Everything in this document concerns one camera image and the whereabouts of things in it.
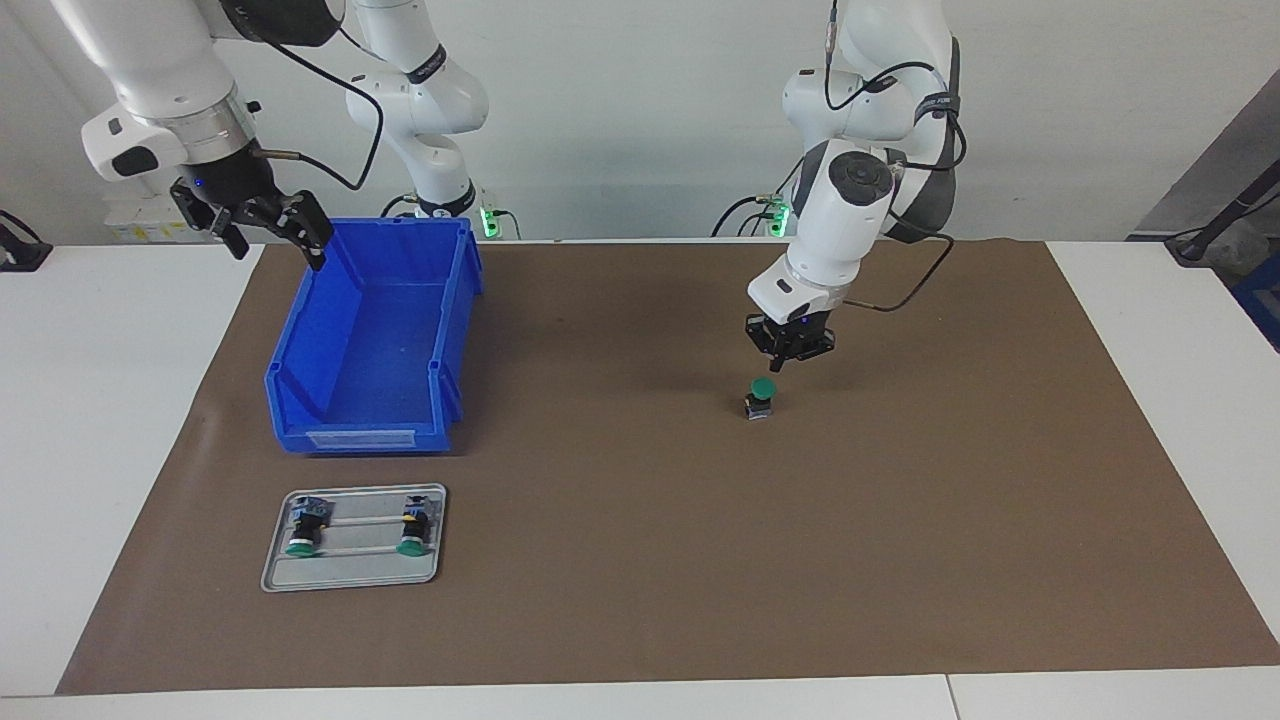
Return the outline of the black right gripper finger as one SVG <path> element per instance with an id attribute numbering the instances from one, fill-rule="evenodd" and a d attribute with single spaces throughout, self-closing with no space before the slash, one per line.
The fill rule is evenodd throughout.
<path id="1" fill-rule="evenodd" d="M 293 245 L 312 272 L 326 263 L 326 246 L 333 237 L 333 224 L 315 195 L 307 190 L 279 195 L 268 213 L 268 229 L 279 240 Z"/>
<path id="2" fill-rule="evenodd" d="M 247 256 L 250 243 L 236 224 L 230 209 L 205 202 L 187 184 L 172 184 L 170 197 L 191 229 L 216 238 L 236 260 Z"/>

